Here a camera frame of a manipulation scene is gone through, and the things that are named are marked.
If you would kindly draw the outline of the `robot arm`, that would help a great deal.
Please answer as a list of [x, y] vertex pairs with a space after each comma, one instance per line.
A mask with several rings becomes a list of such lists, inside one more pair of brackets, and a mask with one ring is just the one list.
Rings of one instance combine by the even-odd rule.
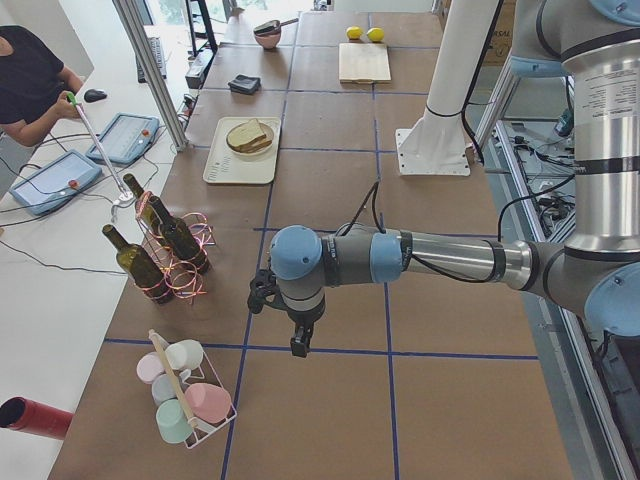
[[574, 81], [575, 228], [561, 244], [457, 239], [348, 225], [319, 236], [293, 225], [272, 239], [249, 309], [294, 322], [292, 353], [310, 349], [325, 289], [391, 282], [424, 271], [466, 283], [502, 282], [573, 312], [598, 330], [639, 333], [639, 5], [524, 1], [513, 56], [558, 62]]

